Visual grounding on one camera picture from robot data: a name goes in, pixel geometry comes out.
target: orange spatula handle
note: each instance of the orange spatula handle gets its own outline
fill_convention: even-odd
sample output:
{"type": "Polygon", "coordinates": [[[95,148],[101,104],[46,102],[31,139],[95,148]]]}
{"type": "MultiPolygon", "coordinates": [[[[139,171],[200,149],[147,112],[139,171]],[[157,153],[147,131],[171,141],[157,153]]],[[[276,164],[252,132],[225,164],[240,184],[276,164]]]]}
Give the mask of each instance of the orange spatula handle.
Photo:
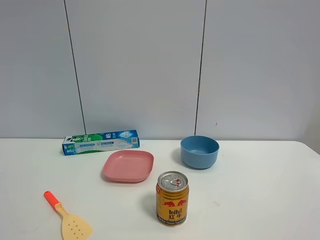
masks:
{"type": "Polygon", "coordinates": [[[53,207],[53,208],[55,208],[55,206],[58,203],[60,203],[58,201],[58,199],[56,199],[56,197],[50,191],[44,192],[43,196],[45,197],[45,199],[50,203],[51,207],[53,207]]]}

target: energy drink can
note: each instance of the energy drink can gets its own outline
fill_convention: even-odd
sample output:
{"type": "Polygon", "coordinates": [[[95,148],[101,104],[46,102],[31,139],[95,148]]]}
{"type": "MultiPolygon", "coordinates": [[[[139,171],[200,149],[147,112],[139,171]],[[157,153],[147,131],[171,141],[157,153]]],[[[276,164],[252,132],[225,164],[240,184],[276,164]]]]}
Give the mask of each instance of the energy drink can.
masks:
{"type": "Polygon", "coordinates": [[[189,185],[181,172],[167,171],[156,184],[156,216],[160,223],[176,227],[187,218],[189,185]]]}

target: toothpaste box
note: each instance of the toothpaste box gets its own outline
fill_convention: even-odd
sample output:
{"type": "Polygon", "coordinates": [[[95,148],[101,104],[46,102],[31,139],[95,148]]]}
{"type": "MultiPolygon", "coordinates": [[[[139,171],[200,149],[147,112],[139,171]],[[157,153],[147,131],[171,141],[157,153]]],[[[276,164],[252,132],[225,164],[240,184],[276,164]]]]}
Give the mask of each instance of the toothpaste box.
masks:
{"type": "Polygon", "coordinates": [[[136,130],[66,136],[62,143],[64,155],[134,149],[139,146],[136,130]]]}

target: yellow spatula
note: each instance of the yellow spatula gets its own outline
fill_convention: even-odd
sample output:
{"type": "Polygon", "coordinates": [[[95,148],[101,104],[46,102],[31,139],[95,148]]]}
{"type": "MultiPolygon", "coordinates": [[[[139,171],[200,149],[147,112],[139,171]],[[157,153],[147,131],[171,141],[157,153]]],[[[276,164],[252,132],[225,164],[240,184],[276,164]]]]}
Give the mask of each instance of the yellow spatula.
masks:
{"type": "Polygon", "coordinates": [[[50,192],[46,191],[45,199],[62,216],[62,237],[64,240],[85,240],[94,230],[82,218],[67,213],[56,197],[50,192]]]}

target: white table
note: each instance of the white table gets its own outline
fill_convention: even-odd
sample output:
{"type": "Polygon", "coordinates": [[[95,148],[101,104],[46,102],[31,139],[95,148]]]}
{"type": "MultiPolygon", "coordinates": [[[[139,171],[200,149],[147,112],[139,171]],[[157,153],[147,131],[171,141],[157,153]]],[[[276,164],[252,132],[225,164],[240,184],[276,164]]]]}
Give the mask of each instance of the white table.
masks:
{"type": "Polygon", "coordinates": [[[113,151],[64,156],[60,139],[0,139],[3,240],[60,240],[61,219],[47,190],[94,228],[90,240],[319,240],[320,155],[295,141],[219,141],[215,165],[186,167],[180,141],[143,140],[154,155],[137,184],[106,180],[113,151]],[[186,222],[167,227],[155,215],[159,174],[189,179],[186,222]]]}

